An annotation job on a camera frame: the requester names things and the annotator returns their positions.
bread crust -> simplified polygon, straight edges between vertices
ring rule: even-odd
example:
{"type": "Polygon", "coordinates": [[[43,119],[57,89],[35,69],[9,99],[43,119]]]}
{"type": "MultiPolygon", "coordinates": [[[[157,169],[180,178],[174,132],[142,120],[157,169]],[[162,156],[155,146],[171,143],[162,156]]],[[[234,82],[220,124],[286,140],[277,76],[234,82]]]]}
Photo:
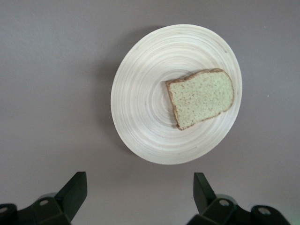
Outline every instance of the bread crust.
{"type": "Polygon", "coordinates": [[[185,78],[178,78],[178,79],[166,81],[165,84],[166,84],[166,86],[167,86],[167,91],[168,91],[169,98],[170,98],[170,101],[171,101],[171,104],[172,104],[173,113],[174,113],[174,115],[175,115],[175,119],[176,119],[176,122],[177,122],[177,125],[176,125],[176,126],[177,126],[177,128],[178,128],[179,130],[185,130],[185,129],[189,128],[189,127],[192,127],[193,125],[195,125],[195,124],[198,123],[198,122],[202,122],[202,121],[206,121],[206,120],[215,118],[215,117],[217,117],[218,115],[220,115],[221,113],[224,113],[224,112],[228,111],[228,110],[231,108],[231,106],[233,105],[234,98],[235,98],[234,87],[233,87],[232,79],[230,78],[230,76],[229,76],[224,70],[222,70],[222,69],[220,69],[220,68],[204,69],[204,70],[201,70],[201,71],[199,71],[199,72],[197,72],[197,73],[191,74],[191,75],[189,75],[189,76],[187,76],[187,77],[185,77],[185,78]],[[190,80],[190,79],[194,78],[195,76],[198,76],[199,74],[205,74],[205,73],[218,73],[218,72],[225,73],[225,74],[229,77],[229,79],[230,79],[230,81],[231,81],[231,88],[232,88],[232,90],[233,90],[233,98],[232,98],[232,101],[231,101],[230,106],[229,106],[226,110],[224,110],[224,111],[222,111],[222,112],[219,112],[219,113],[217,113],[216,115],[214,115],[214,116],[212,116],[212,117],[205,118],[205,119],[203,119],[203,120],[201,120],[201,121],[197,121],[197,122],[193,123],[192,125],[190,125],[190,126],[188,126],[188,127],[186,127],[186,128],[181,128],[181,127],[179,126],[179,123],[178,123],[177,107],[176,107],[176,105],[173,103],[173,94],[172,94],[172,92],[170,91],[170,85],[171,85],[172,83],[180,83],[180,82],[184,82],[184,81],[190,80]]]}

round plate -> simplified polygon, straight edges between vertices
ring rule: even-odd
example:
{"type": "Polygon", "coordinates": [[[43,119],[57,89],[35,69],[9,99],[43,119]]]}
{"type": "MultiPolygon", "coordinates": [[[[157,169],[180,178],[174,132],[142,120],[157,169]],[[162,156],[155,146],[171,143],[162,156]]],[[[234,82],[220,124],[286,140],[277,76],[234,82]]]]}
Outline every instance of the round plate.
{"type": "Polygon", "coordinates": [[[112,85],[112,118],[135,154],[153,163],[180,164],[220,143],[238,115],[241,96],[240,67],[229,45],[209,29],[173,25],[146,35],[121,62],[112,85]],[[165,81],[208,68],[229,74],[234,103],[227,112],[180,131],[165,81]]]}

bread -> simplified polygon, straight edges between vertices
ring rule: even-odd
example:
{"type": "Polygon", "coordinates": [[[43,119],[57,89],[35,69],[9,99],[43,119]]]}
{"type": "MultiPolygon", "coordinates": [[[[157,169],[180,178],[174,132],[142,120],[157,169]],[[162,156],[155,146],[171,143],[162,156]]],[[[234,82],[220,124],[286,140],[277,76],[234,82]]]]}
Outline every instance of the bread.
{"type": "Polygon", "coordinates": [[[179,130],[226,112],[234,101],[232,80],[219,68],[165,83],[179,130]]]}

tabletop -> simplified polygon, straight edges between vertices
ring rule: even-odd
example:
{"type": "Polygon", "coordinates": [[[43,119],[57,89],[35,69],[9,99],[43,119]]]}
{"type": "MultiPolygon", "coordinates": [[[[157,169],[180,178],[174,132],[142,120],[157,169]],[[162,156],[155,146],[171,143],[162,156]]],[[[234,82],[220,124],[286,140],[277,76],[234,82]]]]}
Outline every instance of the tabletop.
{"type": "Polygon", "coordinates": [[[82,224],[184,225],[194,172],[244,209],[300,224],[300,1],[0,0],[0,203],[18,209],[86,171],[82,224]],[[193,24],[220,35],[243,94],[226,137],[204,156],[159,165],[120,139],[113,79],[148,33],[193,24]]]}

black mechanical part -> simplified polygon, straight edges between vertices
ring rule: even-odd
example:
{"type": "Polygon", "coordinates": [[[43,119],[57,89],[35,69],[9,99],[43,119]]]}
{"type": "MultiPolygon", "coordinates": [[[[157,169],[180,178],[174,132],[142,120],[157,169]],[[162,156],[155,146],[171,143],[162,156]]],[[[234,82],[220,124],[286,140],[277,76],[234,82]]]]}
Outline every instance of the black mechanical part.
{"type": "Polygon", "coordinates": [[[248,212],[227,198],[217,198],[200,172],[194,174],[194,201],[199,215],[187,225],[290,225],[270,206],[256,205],[248,212]]]}
{"type": "Polygon", "coordinates": [[[14,204],[1,204],[0,225],[71,225],[86,196],[86,172],[77,172],[55,197],[38,199],[20,211],[14,204]]]}

